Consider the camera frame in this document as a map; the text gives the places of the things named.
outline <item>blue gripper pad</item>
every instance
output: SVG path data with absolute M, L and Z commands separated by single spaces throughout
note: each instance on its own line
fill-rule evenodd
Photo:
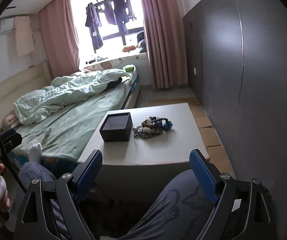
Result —
M 193 170 L 205 197 L 210 200 L 213 204 L 216 204 L 219 200 L 217 195 L 217 184 L 209 173 L 207 167 L 196 153 L 192 150 L 189 156 L 190 167 Z
M 102 165 L 102 153 L 99 152 L 94 159 L 85 168 L 84 172 L 80 176 L 80 179 L 76 183 L 76 193 L 74 201 L 79 204 L 80 201 L 85 200 L 89 194 L 94 180 L 96 179 L 99 170 Z

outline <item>gray pants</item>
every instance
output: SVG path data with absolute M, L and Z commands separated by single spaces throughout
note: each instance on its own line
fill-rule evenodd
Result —
M 19 178 L 28 188 L 33 178 L 41 181 L 56 179 L 38 163 L 26 163 L 19 172 Z M 16 208 L 23 200 L 18 189 Z M 192 170 L 173 178 L 162 190 L 143 218 L 120 240 L 195 240 L 205 225 L 214 205 L 205 198 Z M 61 234 L 69 238 L 58 203 L 53 201 L 53 210 Z

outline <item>bed frame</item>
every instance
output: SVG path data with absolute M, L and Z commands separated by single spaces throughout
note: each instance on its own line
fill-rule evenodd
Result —
M 18 74 L 0 83 L 0 128 L 3 118 L 13 110 L 13 103 L 19 97 L 45 86 L 49 86 L 52 79 L 49 66 L 46 61 L 31 68 L 23 70 Z M 123 109 L 134 108 L 140 85 L 128 96 Z

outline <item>table top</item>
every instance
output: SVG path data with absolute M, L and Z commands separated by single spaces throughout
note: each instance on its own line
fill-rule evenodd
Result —
M 104 142 L 99 132 L 108 114 L 130 112 L 133 126 L 146 118 L 157 116 L 173 123 L 168 132 L 150 139 L 134 138 L 128 142 Z M 194 116 L 187 103 L 108 111 L 93 133 L 78 162 L 83 163 L 94 149 L 103 155 L 103 165 L 156 165 L 188 162 L 193 149 L 199 149 L 206 159 L 209 155 Z

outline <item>pink curtain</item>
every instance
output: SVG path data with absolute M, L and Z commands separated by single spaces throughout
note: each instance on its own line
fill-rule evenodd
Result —
M 176 0 L 141 0 L 152 86 L 188 83 L 186 46 Z
M 79 71 L 79 40 L 71 1 L 52 0 L 40 12 L 40 29 L 49 64 L 55 77 Z

